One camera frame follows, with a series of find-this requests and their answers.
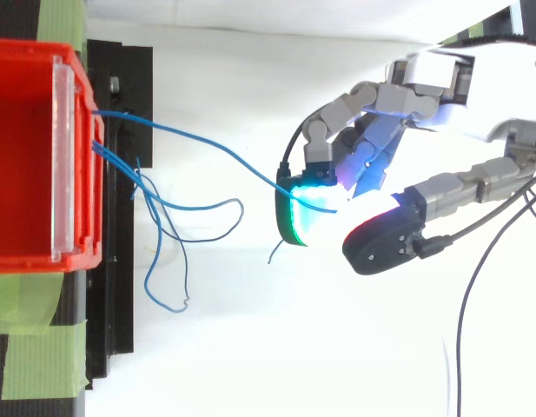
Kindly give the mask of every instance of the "red plastic bin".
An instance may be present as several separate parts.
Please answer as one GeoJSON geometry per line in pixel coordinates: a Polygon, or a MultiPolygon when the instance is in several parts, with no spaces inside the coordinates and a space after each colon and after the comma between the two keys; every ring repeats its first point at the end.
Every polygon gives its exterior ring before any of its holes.
{"type": "Polygon", "coordinates": [[[75,51],[0,40],[0,274],[102,259],[103,120],[75,51]]]}

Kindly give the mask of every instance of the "blue wire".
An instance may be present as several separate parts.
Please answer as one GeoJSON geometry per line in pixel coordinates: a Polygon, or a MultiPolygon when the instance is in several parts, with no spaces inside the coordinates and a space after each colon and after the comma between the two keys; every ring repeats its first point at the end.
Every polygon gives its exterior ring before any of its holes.
{"type": "Polygon", "coordinates": [[[188,139],[192,139],[198,142],[206,143],[207,145],[213,146],[214,148],[218,148],[219,150],[225,152],[226,154],[232,156],[236,161],[238,161],[241,165],[243,165],[246,169],[248,169],[250,172],[252,172],[254,175],[256,175],[258,178],[266,182],[267,184],[271,185],[273,188],[275,188],[277,191],[285,195],[286,197],[296,200],[298,203],[300,203],[302,206],[312,209],[314,211],[319,211],[321,213],[337,213],[337,210],[330,210],[328,208],[320,208],[313,206],[312,204],[308,204],[307,202],[304,202],[303,200],[294,197],[291,193],[289,193],[287,190],[285,190],[283,187],[277,185],[275,182],[271,181],[269,178],[267,178],[265,175],[261,174],[257,169],[255,169],[252,165],[250,165],[248,162],[246,162],[244,159],[242,159],[240,156],[238,156],[234,151],[231,149],[221,145],[218,142],[211,141],[209,139],[206,139],[205,137],[201,137],[198,135],[193,135],[188,132],[184,132],[179,129],[170,128],[169,126],[164,126],[162,124],[151,122],[150,120],[143,119],[138,116],[129,115],[126,113],[122,113],[120,111],[111,111],[111,110],[95,110],[93,112],[95,115],[104,116],[104,117],[117,117],[124,120],[130,120],[131,122],[137,122],[140,124],[143,124],[145,126],[150,126],[151,128],[165,130],[170,133],[175,133],[176,135],[187,137],[188,139]]]}
{"type": "Polygon", "coordinates": [[[92,143],[92,150],[96,152],[99,156],[103,157],[110,163],[112,163],[114,166],[116,166],[121,172],[123,172],[132,182],[135,183],[138,188],[142,189],[142,191],[145,192],[145,194],[148,194],[150,198],[156,200],[160,204],[163,204],[166,207],[169,207],[171,209],[175,210],[181,210],[181,211],[206,211],[211,209],[217,209],[221,206],[224,206],[226,204],[229,204],[230,202],[236,202],[235,199],[226,200],[225,202],[218,202],[217,204],[212,204],[211,206],[198,206],[198,207],[187,207],[187,206],[179,206],[177,204],[173,204],[172,202],[166,202],[158,195],[155,195],[142,181],[142,178],[135,174],[135,171],[119,156],[111,152],[109,149],[103,147],[98,142],[92,143]]]}
{"type": "MultiPolygon", "coordinates": [[[[145,199],[148,207],[151,209],[151,211],[153,213],[152,219],[154,220],[154,223],[157,225],[157,234],[158,234],[158,236],[157,236],[157,247],[156,247],[156,255],[154,256],[154,260],[152,261],[152,263],[151,263],[151,265],[150,265],[150,267],[148,269],[148,273],[146,274],[146,278],[144,279],[144,291],[146,291],[146,294],[148,295],[148,297],[154,303],[156,303],[157,305],[165,308],[166,310],[170,311],[171,313],[182,313],[182,312],[184,312],[189,307],[189,300],[190,300],[189,291],[188,291],[189,259],[187,257],[187,251],[186,251],[186,249],[185,249],[185,247],[184,247],[182,242],[179,242],[179,243],[181,244],[182,253],[184,255],[184,261],[185,261],[184,291],[185,291],[186,298],[183,301],[184,307],[180,308],[180,309],[172,308],[172,307],[168,306],[167,304],[159,301],[151,293],[151,291],[149,290],[149,280],[150,280],[150,277],[152,276],[152,273],[154,272],[154,269],[156,268],[157,261],[159,260],[160,253],[162,251],[162,236],[163,236],[162,231],[163,231],[163,227],[162,227],[162,219],[161,219],[161,217],[159,215],[159,212],[157,211],[156,204],[153,201],[153,195],[152,195],[151,191],[149,191],[149,189],[146,188],[145,186],[141,187],[141,185],[144,185],[144,184],[143,184],[143,181],[142,181],[142,174],[140,172],[140,162],[138,160],[136,160],[136,163],[138,165],[138,170],[137,170],[137,173],[135,173],[135,171],[133,171],[129,167],[129,165],[126,164],[126,162],[124,162],[123,160],[118,158],[115,154],[110,152],[108,149],[106,149],[104,147],[101,147],[101,149],[100,149],[100,147],[95,146],[94,151],[99,156],[101,156],[104,160],[108,161],[109,163],[111,163],[112,165],[117,167],[130,180],[135,182],[135,184],[136,184],[136,186],[138,188],[142,189],[142,191],[144,193],[144,199],[145,199]]],[[[148,178],[148,181],[150,182],[152,187],[157,191],[156,185],[149,178],[148,178]]],[[[169,213],[167,213],[167,218],[168,218],[168,221],[169,221],[169,225],[173,229],[174,235],[178,236],[177,231],[175,229],[175,225],[173,224],[173,222],[171,221],[171,219],[169,217],[169,213]]]]}
{"type": "MultiPolygon", "coordinates": [[[[156,194],[159,196],[159,192],[157,191],[157,188],[156,186],[154,185],[154,183],[152,182],[152,180],[150,180],[147,176],[145,176],[144,174],[141,174],[141,177],[142,178],[145,178],[146,180],[148,180],[148,182],[150,182],[152,184],[152,187],[154,187],[154,190],[156,192],[156,194]]],[[[182,242],[182,243],[209,243],[209,242],[217,242],[217,241],[220,241],[221,239],[227,237],[228,235],[231,234],[231,232],[233,232],[233,230],[235,230],[239,224],[241,224],[242,222],[242,217],[244,216],[244,204],[242,204],[242,201],[239,200],[238,198],[232,198],[230,200],[227,200],[227,202],[236,202],[239,204],[239,206],[241,207],[241,214],[239,215],[239,219],[236,221],[236,223],[227,231],[225,232],[223,235],[220,235],[220,236],[217,236],[217,237],[214,237],[214,238],[210,238],[210,239],[195,239],[195,240],[187,240],[187,239],[181,239],[179,237],[179,235],[175,236],[175,235],[172,235],[170,234],[170,232],[168,232],[167,230],[165,230],[165,228],[162,228],[163,230],[163,233],[167,236],[169,236],[171,239],[174,239],[176,241],[179,241],[179,242],[182,242]]],[[[148,201],[146,200],[146,205],[148,206],[148,211],[149,211],[149,215],[150,217],[152,217],[152,220],[154,220],[154,217],[152,215],[152,210],[148,204],[148,201]]],[[[166,207],[162,204],[162,209],[163,209],[163,213],[165,214],[165,216],[167,217],[168,219],[168,222],[171,223],[171,220],[170,220],[170,217],[169,217],[169,214],[168,214],[168,211],[166,209],[166,207]]]]}
{"type": "MultiPolygon", "coordinates": [[[[140,177],[145,178],[150,183],[150,185],[154,188],[154,191],[159,195],[159,192],[158,192],[157,187],[154,184],[154,182],[151,179],[149,179],[147,176],[141,174],[141,172],[140,172],[140,161],[138,161],[138,159],[136,160],[136,163],[138,165],[138,170],[136,171],[138,173],[138,175],[140,177]]],[[[172,308],[172,307],[168,306],[167,304],[159,301],[151,293],[151,291],[149,290],[149,279],[150,279],[152,273],[154,272],[154,269],[156,268],[157,260],[159,259],[159,254],[160,254],[160,252],[162,250],[162,219],[160,218],[160,215],[157,212],[157,208],[156,208],[155,203],[152,201],[151,198],[149,198],[148,195],[146,195],[146,193],[144,193],[144,200],[146,201],[146,205],[148,206],[148,208],[149,209],[151,208],[151,210],[152,210],[153,215],[151,217],[154,220],[154,223],[157,225],[157,234],[158,234],[156,256],[154,256],[154,260],[152,261],[152,264],[149,267],[148,273],[146,274],[146,278],[144,279],[144,291],[146,291],[146,294],[148,295],[148,297],[153,302],[155,302],[157,305],[165,308],[166,310],[170,311],[171,313],[175,313],[175,314],[183,313],[184,311],[187,310],[187,308],[189,308],[189,301],[190,301],[190,296],[189,296],[189,257],[187,256],[187,250],[186,250],[186,248],[184,247],[184,244],[181,241],[179,241],[179,244],[181,245],[182,255],[184,257],[184,294],[185,294],[185,299],[183,301],[184,307],[180,308],[180,309],[172,308]]],[[[169,213],[167,213],[167,211],[166,211],[165,215],[166,215],[167,220],[169,222],[169,226],[173,230],[174,235],[178,237],[179,235],[178,235],[178,233],[177,233],[177,231],[175,229],[175,225],[171,221],[171,217],[169,216],[169,213]]]]}

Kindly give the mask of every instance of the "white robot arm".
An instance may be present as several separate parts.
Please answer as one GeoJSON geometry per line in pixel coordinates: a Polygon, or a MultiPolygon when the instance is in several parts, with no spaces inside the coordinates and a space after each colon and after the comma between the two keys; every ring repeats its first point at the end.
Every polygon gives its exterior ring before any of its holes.
{"type": "MultiPolygon", "coordinates": [[[[446,130],[484,142],[503,139],[506,151],[468,172],[439,174],[405,189],[395,196],[397,209],[360,225],[343,244],[360,274],[435,255],[452,241],[425,240],[426,222],[470,202],[505,200],[533,178],[536,44],[484,41],[395,61],[384,83],[359,83],[305,120],[306,169],[291,177],[283,161],[278,182],[288,189],[293,183],[340,183],[345,189],[356,186],[355,196],[379,189],[406,128],[446,130]]],[[[296,243],[296,234],[288,232],[292,222],[283,219],[282,198],[276,197],[279,229],[287,242],[296,243]]]]}

